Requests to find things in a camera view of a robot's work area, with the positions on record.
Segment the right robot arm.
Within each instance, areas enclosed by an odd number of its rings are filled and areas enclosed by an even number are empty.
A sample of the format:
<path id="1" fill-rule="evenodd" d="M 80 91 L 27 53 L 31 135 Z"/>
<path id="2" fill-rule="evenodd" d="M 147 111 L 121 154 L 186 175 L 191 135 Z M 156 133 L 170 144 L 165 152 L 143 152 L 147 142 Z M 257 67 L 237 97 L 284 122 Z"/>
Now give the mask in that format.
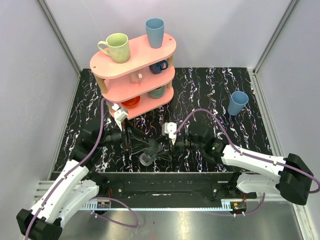
<path id="1" fill-rule="evenodd" d="M 245 150 L 215 138 L 213 132 L 206 128 L 189 130 L 182 140 L 177 138 L 174 130 L 170 130 L 169 137 L 174 147 L 198 149 L 207 162 L 247 170 L 248 173 L 235 174 L 227 185 L 228 195 L 232 198 L 261 192 L 280 195 L 296 205 L 307 203 L 314 175 L 296 154 L 283 157 Z"/>

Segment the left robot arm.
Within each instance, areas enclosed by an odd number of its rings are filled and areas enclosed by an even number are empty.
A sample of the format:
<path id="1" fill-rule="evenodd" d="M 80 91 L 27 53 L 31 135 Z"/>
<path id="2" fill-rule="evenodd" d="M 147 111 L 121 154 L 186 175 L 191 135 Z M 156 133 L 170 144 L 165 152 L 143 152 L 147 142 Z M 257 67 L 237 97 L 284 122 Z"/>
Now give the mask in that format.
<path id="1" fill-rule="evenodd" d="M 112 197 L 120 198 L 124 183 L 109 180 L 94 170 L 101 150 L 107 145 L 123 145 L 130 151 L 132 142 L 149 144 L 147 135 L 133 127 L 128 120 L 110 130 L 103 123 L 89 122 L 80 135 L 70 159 L 46 193 L 31 207 L 21 209 L 17 216 L 20 232 L 26 240 L 57 240 L 71 217 L 85 204 L 95 217 L 110 207 Z"/>

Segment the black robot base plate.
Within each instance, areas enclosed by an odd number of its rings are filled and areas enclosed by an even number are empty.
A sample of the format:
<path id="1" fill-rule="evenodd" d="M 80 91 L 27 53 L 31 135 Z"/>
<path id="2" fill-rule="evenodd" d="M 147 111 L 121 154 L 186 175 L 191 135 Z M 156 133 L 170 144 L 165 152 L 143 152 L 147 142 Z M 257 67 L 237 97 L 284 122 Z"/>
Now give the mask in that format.
<path id="1" fill-rule="evenodd" d="M 133 196 L 199 195 L 209 200 L 255 199 L 255 192 L 236 188 L 236 172 L 90 172 L 87 179 L 102 184 L 118 199 Z"/>

